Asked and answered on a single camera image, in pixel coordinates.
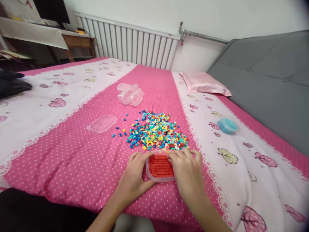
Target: gray upholstered headboard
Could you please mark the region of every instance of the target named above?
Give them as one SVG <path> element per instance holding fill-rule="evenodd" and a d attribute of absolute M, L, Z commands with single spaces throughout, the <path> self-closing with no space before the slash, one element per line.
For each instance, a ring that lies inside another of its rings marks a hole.
<path fill-rule="evenodd" d="M 231 101 L 309 156 L 309 31 L 232 40 L 208 73 Z"/>

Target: pink pillow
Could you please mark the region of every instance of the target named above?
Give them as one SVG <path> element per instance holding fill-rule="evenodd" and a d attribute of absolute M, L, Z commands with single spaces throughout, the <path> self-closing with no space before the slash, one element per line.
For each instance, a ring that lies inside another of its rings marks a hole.
<path fill-rule="evenodd" d="M 220 93 L 226 97 L 232 96 L 227 87 L 205 72 L 187 71 L 179 74 L 186 82 L 189 92 Z"/>

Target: white radiator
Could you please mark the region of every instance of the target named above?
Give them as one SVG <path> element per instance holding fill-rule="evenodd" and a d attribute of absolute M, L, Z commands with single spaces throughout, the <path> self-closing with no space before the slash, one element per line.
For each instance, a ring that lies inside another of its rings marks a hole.
<path fill-rule="evenodd" d="M 78 26 L 96 38 L 97 57 L 170 70 L 180 35 L 74 12 Z"/>

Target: white tablecloth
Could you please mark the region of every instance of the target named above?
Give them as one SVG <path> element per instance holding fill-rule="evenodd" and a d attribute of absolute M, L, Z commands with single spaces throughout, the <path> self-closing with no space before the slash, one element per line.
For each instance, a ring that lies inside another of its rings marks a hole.
<path fill-rule="evenodd" d="M 41 43 L 63 49 L 68 49 L 68 46 L 62 34 L 89 38 L 88 34 L 80 34 L 2 17 L 0 17 L 0 32 L 3 37 Z"/>

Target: plastic container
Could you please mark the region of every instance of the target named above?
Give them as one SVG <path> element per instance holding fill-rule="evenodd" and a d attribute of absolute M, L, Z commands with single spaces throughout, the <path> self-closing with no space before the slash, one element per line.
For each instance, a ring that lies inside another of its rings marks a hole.
<path fill-rule="evenodd" d="M 106 114 L 93 121 L 89 126 L 86 127 L 86 129 L 98 134 L 102 134 L 111 128 L 116 122 L 117 118 L 115 116 Z"/>
<path fill-rule="evenodd" d="M 129 84 L 121 83 L 117 86 L 117 90 L 124 91 L 130 88 Z"/>
<path fill-rule="evenodd" d="M 117 86 L 117 89 L 124 89 L 117 95 L 119 103 L 124 105 L 130 104 L 137 107 L 142 102 L 143 96 L 145 95 L 138 84 L 129 85 L 122 83 Z"/>
<path fill-rule="evenodd" d="M 218 126 L 226 134 L 235 134 L 239 131 L 239 125 L 236 120 L 230 116 L 222 116 L 221 120 L 218 122 Z"/>
<path fill-rule="evenodd" d="M 142 92 L 140 89 L 133 92 L 131 95 L 130 95 L 130 98 L 131 98 L 131 101 L 130 101 L 130 105 L 134 106 L 134 107 L 137 107 L 143 100 L 143 94 L 144 92 Z"/>
<path fill-rule="evenodd" d="M 167 155 L 170 150 L 155 150 L 153 151 L 155 156 L 160 156 L 160 155 Z M 175 177 L 164 177 L 164 178 L 158 178 L 154 177 L 149 170 L 149 158 L 146 160 L 146 173 L 153 182 L 169 182 L 169 181 L 175 181 Z"/>

